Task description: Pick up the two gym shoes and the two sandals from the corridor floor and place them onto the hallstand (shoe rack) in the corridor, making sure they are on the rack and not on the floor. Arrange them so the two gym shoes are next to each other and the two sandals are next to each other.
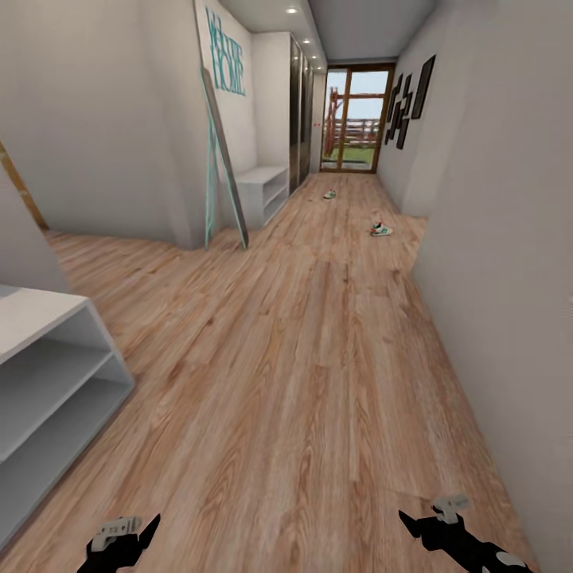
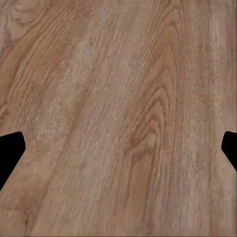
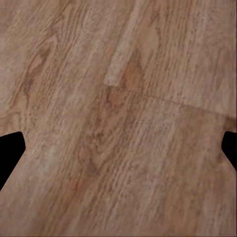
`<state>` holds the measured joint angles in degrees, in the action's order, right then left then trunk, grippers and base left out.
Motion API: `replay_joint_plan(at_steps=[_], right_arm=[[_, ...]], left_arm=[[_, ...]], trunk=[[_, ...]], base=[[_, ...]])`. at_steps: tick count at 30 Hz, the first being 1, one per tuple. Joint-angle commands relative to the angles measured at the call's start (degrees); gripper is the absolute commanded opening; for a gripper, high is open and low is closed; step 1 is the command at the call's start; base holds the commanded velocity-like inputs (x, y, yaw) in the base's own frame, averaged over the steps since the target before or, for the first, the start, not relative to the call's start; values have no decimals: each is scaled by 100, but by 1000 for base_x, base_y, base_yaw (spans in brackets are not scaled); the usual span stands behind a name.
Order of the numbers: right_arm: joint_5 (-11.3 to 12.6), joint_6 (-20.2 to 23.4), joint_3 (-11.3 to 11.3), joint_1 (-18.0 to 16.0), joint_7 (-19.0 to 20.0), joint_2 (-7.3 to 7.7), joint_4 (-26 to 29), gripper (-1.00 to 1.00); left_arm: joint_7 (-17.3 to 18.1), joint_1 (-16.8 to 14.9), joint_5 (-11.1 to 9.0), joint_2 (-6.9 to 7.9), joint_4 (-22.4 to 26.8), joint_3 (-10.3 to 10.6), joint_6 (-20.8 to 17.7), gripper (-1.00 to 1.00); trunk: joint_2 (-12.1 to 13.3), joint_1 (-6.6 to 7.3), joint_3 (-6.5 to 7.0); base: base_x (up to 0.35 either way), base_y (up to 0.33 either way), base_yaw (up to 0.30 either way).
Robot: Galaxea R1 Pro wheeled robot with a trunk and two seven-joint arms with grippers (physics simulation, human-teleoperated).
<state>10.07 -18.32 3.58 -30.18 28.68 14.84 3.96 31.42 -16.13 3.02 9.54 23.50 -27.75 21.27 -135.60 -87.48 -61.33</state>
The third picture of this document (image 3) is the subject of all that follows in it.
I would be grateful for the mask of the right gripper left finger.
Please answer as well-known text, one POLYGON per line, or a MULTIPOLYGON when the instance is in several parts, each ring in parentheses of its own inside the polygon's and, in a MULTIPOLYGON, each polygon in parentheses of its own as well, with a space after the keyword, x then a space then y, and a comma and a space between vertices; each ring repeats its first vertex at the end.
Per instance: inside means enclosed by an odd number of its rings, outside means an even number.
POLYGON ((0 137, 0 190, 25 152, 21 131, 0 137))

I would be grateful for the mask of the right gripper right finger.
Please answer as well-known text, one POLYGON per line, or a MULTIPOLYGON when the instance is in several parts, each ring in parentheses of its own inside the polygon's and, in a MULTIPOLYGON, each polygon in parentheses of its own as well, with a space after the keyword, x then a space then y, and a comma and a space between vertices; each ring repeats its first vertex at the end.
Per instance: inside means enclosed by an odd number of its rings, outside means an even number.
POLYGON ((221 149, 237 171, 237 133, 226 131, 221 149))

